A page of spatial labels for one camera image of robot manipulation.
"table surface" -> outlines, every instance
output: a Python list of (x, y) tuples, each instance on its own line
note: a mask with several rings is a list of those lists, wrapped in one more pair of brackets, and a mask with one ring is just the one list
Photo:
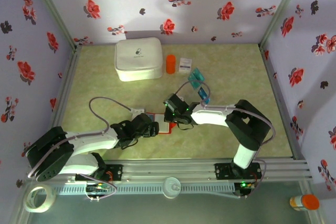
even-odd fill
[[(292, 156), (275, 98), (258, 46), (238, 45), (162, 45), (163, 56), (174, 54), (192, 58), (211, 88), (210, 105), (235, 104), (248, 100), (260, 110), (276, 129), (276, 137), (262, 147), (260, 157)], [(153, 80), (122, 82), (114, 69), (114, 45), (84, 46), (81, 50), (72, 83), (62, 127), (65, 131), (99, 130), (105, 124), (89, 110), (91, 98), (105, 96), (131, 108), (163, 113), (163, 101), (187, 81), (188, 74), (167, 74)], [(190, 95), (191, 87), (181, 91)], [(92, 108), (110, 124), (130, 120), (125, 108), (107, 100), (95, 100)], [(227, 127), (197, 125), (192, 130), (174, 128), (172, 134), (141, 138), (137, 145), (125, 150), (98, 151), (107, 159), (148, 158), (228, 158), (233, 157), (239, 142)]]

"wire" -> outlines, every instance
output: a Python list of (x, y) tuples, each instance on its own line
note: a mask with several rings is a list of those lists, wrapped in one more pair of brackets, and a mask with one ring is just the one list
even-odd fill
[(258, 114), (256, 114), (256, 113), (253, 113), (253, 112), (250, 112), (250, 111), (247, 111), (247, 110), (243, 110), (243, 109), (239, 109), (239, 108), (235, 108), (235, 107), (226, 107), (226, 108), (227, 108), (227, 109), (236, 110), (236, 111), (243, 112), (243, 113), (249, 114), (249, 115), (251, 115), (251, 116), (254, 116), (254, 117), (256, 117), (256, 118), (262, 120), (264, 123), (266, 123), (266, 124), (271, 128), (271, 130), (272, 130), (272, 136), (271, 136), (268, 140), (262, 142), (261, 146), (267, 144), (269, 141), (271, 141), (271, 140), (274, 139), (275, 134), (276, 134), (276, 132), (275, 132), (275, 128), (274, 128), (274, 126), (271, 124), (271, 122), (268, 121), (268, 120), (266, 120), (264, 117), (262, 117), (262, 116), (260, 116), (260, 115), (258, 115)]
[(177, 127), (181, 130), (181, 131), (187, 131), (187, 130), (192, 130), (193, 128), (194, 128), (194, 125), (191, 125), (192, 127), (191, 128), (181, 128), (180, 127), (180, 124), (179, 123), (177, 123)]
[(178, 93), (178, 92), (179, 92), (179, 91), (180, 91), (186, 84), (191, 83), (191, 82), (198, 82), (198, 83), (200, 83), (200, 84), (203, 84), (203, 85), (206, 86), (206, 88), (208, 89), (208, 91), (209, 91), (208, 96), (207, 96), (206, 98), (204, 98), (204, 99), (201, 101), (201, 104), (204, 104), (204, 102), (205, 102), (206, 100), (209, 99), (210, 94), (211, 94), (211, 90), (210, 90), (209, 86), (208, 86), (205, 82), (203, 82), (203, 81), (198, 81), (198, 80), (186, 81), (185, 83), (183, 83), (183, 84), (179, 87), (179, 89), (175, 92), (175, 94), (177, 94), (177, 93)]
[(260, 187), (260, 184), (261, 184), (262, 180), (264, 179), (265, 173), (266, 173), (266, 168), (267, 168), (266, 162), (264, 160), (262, 160), (262, 159), (255, 159), (255, 161), (262, 162), (264, 164), (264, 172), (263, 172), (263, 174), (262, 174), (262, 176), (261, 176), (261, 178), (260, 178), (260, 180), (259, 180), (256, 188), (254, 190), (252, 190), (248, 195), (246, 195), (245, 198), (250, 197), (256, 190), (258, 190), (258, 188)]
[(134, 146), (134, 145), (136, 145), (136, 144), (138, 143), (138, 141), (139, 141), (139, 140), (136, 139), (134, 144), (131, 144), (131, 145), (128, 145), (128, 146), (123, 146), (123, 147), (121, 147), (121, 149), (124, 150), (124, 149), (126, 149), (126, 148), (128, 148), (128, 147)]
[(31, 171), (28, 173), (28, 178), (32, 178), (34, 175), (35, 175), (35, 171), (39, 168), (39, 166), (44, 162), (44, 160), (46, 160), (46, 158), (56, 149), (58, 148), (61, 144), (67, 142), (67, 141), (70, 141), (70, 140), (73, 140), (75, 138), (81, 138), (81, 137), (85, 137), (85, 136), (97, 136), (97, 135), (101, 135), (101, 134), (105, 134), (109, 128), (110, 128), (110, 124), (109, 122), (102, 118), (100, 115), (98, 115), (95, 111), (93, 111), (92, 107), (91, 107), (91, 103), (92, 101), (94, 101), (95, 99), (107, 99), (107, 100), (110, 100), (110, 101), (113, 101), (115, 103), (117, 103), (118, 105), (124, 107), (125, 109), (131, 111), (131, 109), (127, 106), (125, 106), (124, 104), (112, 99), (112, 98), (108, 98), (108, 97), (94, 97), (92, 98), (90, 101), (89, 101), (89, 109), (90, 111), (97, 117), (99, 118), (100, 120), (102, 120), (105, 124), (106, 124), (106, 128), (105, 130), (103, 130), (102, 132), (96, 132), (96, 133), (85, 133), (85, 134), (80, 134), (80, 135), (75, 135), (75, 136), (72, 136), (72, 137), (69, 137), (69, 138), (66, 138), (60, 142), (58, 142), (57, 144), (55, 144), (52, 148), (50, 148), (47, 153), (36, 163), (36, 165), (31, 169)]
[(255, 173), (251, 173), (256, 181), (254, 181), (254, 184), (258, 181), (258, 177)]
[(105, 198), (107, 198), (107, 197), (110, 197), (110, 196), (112, 196), (113, 194), (116, 194), (117, 193), (117, 187), (114, 185), (114, 184), (112, 184), (112, 183), (110, 183), (110, 182), (106, 182), (106, 181), (104, 181), (104, 180), (101, 180), (101, 179), (96, 179), (96, 178), (93, 178), (93, 177), (91, 177), (91, 176), (88, 176), (88, 175), (85, 175), (85, 174), (79, 174), (80, 176), (83, 176), (84, 178), (88, 178), (88, 179), (90, 179), (90, 180), (94, 180), (94, 181), (97, 181), (97, 182), (101, 182), (101, 183), (104, 183), (104, 184), (107, 184), (107, 185), (109, 185), (109, 186), (111, 186), (111, 190), (112, 190), (112, 192), (110, 193), (110, 194), (106, 194), (106, 195), (103, 195), (103, 196), (96, 196), (96, 199), (94, 199), (93, 197), (89, 197), (88, 196), (88, 194), (86, 193), (86, 191), (85, 191), (85, 195), (89, 198), (89, 199), (91, 199), (91, 200), (100, 200), (100, 199), (105, 199)]
[(218, 195), (218, 196), (233, 198), (233, 199), (241, 199), (241, 196), (225, 194), (225, 193), (217, 193), (215, 191), (209, 191), (209, 192), (207, 192), (207, 194)]

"orange cap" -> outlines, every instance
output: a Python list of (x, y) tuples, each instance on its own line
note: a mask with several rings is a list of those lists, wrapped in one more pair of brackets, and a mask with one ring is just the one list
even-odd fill
[(303, 195), (302, 204), (308, 210), (317, 210), (320, 207), (319, 199), (313, 194)]
[(175, 55), (167, 55), (166, 58), (166, 72), (175, 73), (176, 57)]

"logo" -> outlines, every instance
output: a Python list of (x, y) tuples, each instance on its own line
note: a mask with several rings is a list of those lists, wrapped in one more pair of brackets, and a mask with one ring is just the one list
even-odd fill
[(139, 57), (143, 57), (142, 53), (141, 53), (141, 48), (138, 48), (135, 51), (136, 56), (134, 56), (134, 58), (139, 58)]

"blue object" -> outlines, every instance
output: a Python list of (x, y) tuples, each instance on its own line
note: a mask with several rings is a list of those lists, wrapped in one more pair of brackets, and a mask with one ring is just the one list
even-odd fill
[(193, 87), (193, 89), (197, 89), (201, 85), (199, 82), (196, 82), (195, 80), (197, 80), (197, 78), (194, 76), (194, 74), (193, 73), (189, 74), (188, 81), (192, 81), (190, 82), (190, 84)]
[[(204, 89), (202, 87), (199, 89), (198, 94), (199, 94), (199, 96), (201, 97), (202, 100), (205, 99), (208, 96), (207, 93), (204, 91)], [(209, 101), (210, 101), (210, 98), (206, 99), (204, 101), (204, 103), (208, 104)]]
[[(205, 81), (204, 76), (201, 74), (198, 68), (195, 68), (194, 71), (188, 76), (188, 81), (194, 81), (194, 80)], [(196, 81), (191, 82), (190, 84), (194, 89), (197, 89), (198, 87), (201, 86), (201, 84)]]
[(195, 68), (193, 71), (194, 76), (196, 77), (197, 80), (199, 81), (205, 81), (204, 76), (201, 74), (198, 68)]

